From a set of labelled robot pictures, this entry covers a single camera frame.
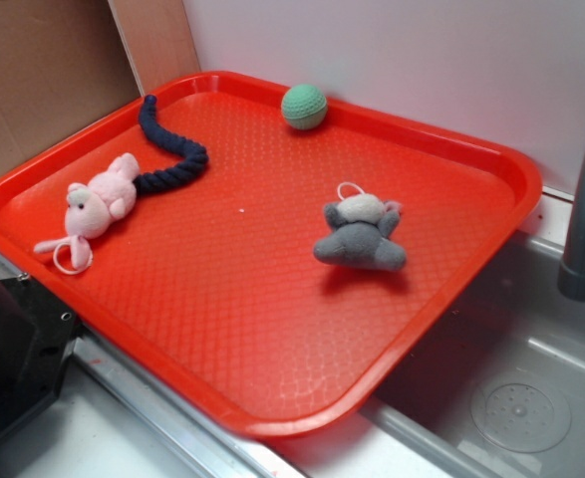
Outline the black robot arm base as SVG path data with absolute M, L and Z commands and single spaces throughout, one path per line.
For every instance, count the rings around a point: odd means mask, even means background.
M 79 326 L 36 279 L 0 280 L 0 441 L 57 400 Z

